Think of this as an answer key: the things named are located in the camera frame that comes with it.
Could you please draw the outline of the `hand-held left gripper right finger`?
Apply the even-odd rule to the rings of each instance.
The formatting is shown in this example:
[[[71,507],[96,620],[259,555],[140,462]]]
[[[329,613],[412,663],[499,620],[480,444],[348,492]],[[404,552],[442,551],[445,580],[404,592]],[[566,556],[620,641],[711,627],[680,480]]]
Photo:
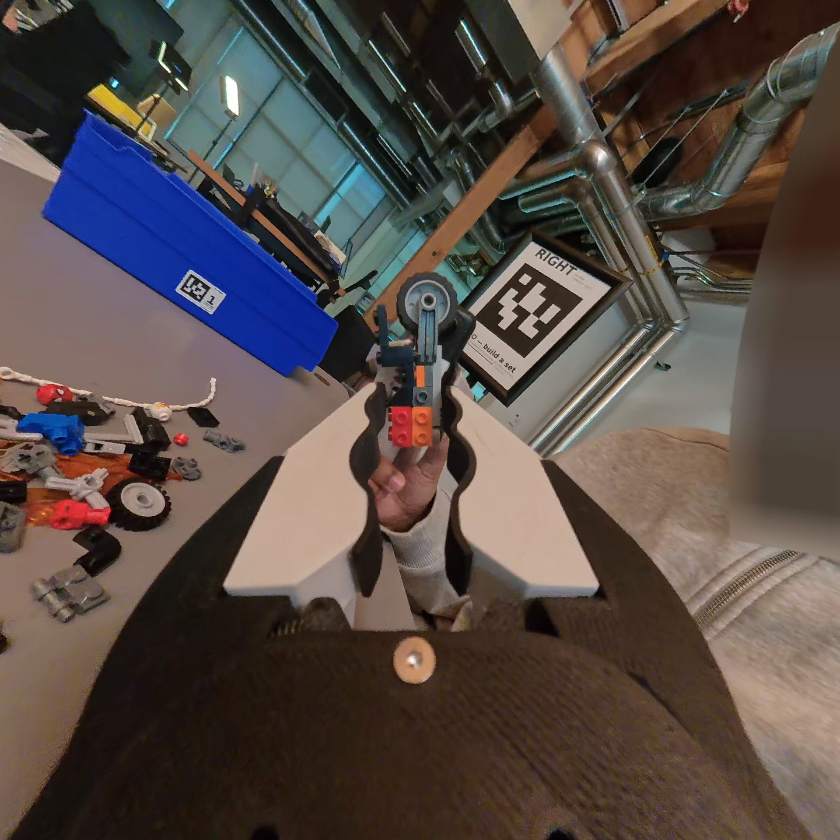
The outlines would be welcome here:
[[[446,574],[460,595],[480,573],[523,599],[592,596],[599,589],[542,460],[456,387],[442,419],[456,483]]]

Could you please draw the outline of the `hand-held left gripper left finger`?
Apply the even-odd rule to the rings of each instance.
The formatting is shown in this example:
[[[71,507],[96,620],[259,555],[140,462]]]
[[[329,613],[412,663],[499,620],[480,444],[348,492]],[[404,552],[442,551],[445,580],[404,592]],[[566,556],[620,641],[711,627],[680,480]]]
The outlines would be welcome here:
[[[370,479],[381,461],[385,387],[370,384],[291,446],[224,579],[236,596],[330,598],[354,624],[382,570]]]

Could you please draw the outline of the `partly built lego motorcycle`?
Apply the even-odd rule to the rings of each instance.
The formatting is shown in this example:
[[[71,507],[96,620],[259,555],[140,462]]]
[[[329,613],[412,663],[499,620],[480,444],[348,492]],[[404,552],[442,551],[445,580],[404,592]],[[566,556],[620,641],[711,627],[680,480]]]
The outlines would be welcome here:
[[[386,314],[377,308],[374,360],[375,379],[385,387],[387,437],[396,448],[427,448],[441,439],[445,389],[457,380],[476,319],[459,305],[452,283],[433,272],[409,277],[398,291],[403,338],[391,339]]]

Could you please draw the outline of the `pile of lego pieces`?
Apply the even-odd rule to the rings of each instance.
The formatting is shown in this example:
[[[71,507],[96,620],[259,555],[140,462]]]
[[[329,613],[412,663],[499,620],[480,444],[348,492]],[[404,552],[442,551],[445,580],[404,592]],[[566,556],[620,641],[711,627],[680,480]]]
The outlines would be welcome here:
[[[217,380],[197,402],[137,402],[39,379],[2,367],[2,382],[32,385],[39,409],[23,413],[1,405],[2,556],[20,551],[28,529],[68,532],[81,555],[63,570],[37,579],[30,591],[61,623],[103,606],[109,594],[98,581],[122,554],[114,529],[158,529],[172,514],[166,485],[197,481],[195,458],[167,457],[184,448],[186,434],[169,434],[177,413],[188,415],[203,439],[236,454],[245,444],[220,434],[209,410]]]

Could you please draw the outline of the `person's right forearm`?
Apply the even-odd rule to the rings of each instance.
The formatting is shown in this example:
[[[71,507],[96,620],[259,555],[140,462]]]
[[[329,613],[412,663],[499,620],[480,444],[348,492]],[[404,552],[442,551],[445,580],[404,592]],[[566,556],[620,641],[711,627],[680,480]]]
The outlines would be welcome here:
[[[449,495],[439,490],[425,517],[409,530],[382,531],[392,546],[416,627],[458,633],[473,627],[473,603],[469,595],[458,595],[447,577],[449,509]]]

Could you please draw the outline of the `person's right hand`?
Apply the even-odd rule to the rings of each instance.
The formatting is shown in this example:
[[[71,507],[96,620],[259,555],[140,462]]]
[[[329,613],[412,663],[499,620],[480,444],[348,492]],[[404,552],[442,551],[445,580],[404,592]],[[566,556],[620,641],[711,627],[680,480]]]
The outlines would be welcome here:
[[[425,448],[418,455],[401,448],[393,460],[380,455],[369,479],[380,526],[393,532],[407,532],[430,512],[447,462],[449,438]]]

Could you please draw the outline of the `black chair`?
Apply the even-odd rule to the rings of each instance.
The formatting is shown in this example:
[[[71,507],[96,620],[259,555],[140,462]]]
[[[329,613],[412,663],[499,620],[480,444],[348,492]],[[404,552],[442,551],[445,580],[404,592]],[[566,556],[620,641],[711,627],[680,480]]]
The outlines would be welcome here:
[[[337,324],[335,334],[318,365],[338,382],[351,384],[369,371],[369,355],[376,337],[359,309],[359,302],[374,276],[375,272],[365,276],[349,287],[341,297],[329,287],[318,294],[318,304],[324,310],[332,305],[338,306],[332,314]]]

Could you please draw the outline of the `black bag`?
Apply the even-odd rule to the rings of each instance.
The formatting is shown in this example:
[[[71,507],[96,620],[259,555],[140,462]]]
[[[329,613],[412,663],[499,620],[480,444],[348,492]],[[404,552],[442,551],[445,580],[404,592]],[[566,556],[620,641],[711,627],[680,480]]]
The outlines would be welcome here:
[[[325,247],[326,242],[318,238],[303,222],[290,215],[274,197],[266,199],[260,212],[313,261],[327,260],[328,263],[341,267],[332,251]]]

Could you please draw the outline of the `blue plastic bin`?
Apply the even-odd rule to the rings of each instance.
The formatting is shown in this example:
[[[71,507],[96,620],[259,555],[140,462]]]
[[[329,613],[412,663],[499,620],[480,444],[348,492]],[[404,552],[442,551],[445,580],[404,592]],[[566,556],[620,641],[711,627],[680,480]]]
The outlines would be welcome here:
[[[313,291],[90,111],[43,215],[282,375],[314,371],[337,331]]]

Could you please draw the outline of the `silver metal pipes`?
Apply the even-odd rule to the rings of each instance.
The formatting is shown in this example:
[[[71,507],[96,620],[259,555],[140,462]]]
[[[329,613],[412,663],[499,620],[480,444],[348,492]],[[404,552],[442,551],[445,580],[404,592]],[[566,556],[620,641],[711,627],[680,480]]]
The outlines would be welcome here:
[[[551,419],[530,446],[542,457],[567,449],[655,357],[683,333],[689,313],[665,267],[655,232],[634,204],[623,165],[606,142],[562,41],[532,75],[543,103],[570,146],[560,172],[606,264],[630,280],[626,295],[636,315],[633,330]]]

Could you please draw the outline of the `yellow bin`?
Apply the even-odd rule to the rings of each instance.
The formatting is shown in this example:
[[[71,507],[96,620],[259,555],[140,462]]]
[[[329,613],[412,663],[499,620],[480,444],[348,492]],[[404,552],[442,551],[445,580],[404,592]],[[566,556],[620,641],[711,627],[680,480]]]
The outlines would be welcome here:
[[[107,85],[100,84],[91,89],[87,94],[87,99],[99,106],[109,116],[125,123],[134,130],[143,121],[143,118],[130,105],[119,99]]]

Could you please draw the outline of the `small black lamp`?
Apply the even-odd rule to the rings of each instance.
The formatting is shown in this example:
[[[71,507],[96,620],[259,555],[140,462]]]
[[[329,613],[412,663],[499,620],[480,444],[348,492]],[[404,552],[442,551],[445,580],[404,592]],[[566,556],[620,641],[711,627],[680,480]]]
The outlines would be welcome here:
[[[155,72],[164,84],[178,92],[190,89],[193,69],[172,45],[163,40],[153,40],[150,45],[150,57],[154,61]]]

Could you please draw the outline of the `black monitor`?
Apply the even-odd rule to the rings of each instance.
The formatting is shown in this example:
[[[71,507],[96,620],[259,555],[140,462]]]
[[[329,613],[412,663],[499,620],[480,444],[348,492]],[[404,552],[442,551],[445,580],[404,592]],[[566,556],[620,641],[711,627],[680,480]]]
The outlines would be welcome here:
[[[2,37],[1,118],[11,130],[41,131],[35,148],[61,165],[86,118],[89,91],[130,55],[89,2],[36,29]]]

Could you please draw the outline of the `wooden post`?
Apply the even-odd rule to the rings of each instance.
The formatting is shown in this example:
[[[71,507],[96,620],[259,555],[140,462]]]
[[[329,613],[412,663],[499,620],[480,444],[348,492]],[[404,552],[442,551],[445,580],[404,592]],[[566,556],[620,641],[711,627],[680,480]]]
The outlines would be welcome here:
[[[389,323],[397,319],[396,302],[402,284],[415,274],[431,272],[439,267],[459,240],[499,197],[502,190],[540,150],[554,129],[555,118],[551,110],[541,107],[382,291],[372,311],[365,316],[369,324],[374,323],[375,314],[380,306],[385,306]]]

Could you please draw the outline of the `silver ventilation duct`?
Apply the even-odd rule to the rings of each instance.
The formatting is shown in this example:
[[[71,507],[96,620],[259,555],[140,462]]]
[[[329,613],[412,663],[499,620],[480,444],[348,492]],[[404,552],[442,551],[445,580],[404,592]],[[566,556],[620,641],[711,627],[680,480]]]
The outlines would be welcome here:
[[[705,174],[687,184],[646,191],[635,203],[639,213],[652,222],[697,216],[719,209],[738,193],[782,122],[812,98],[838,31],[834,23],[774,59],[751,85]]]

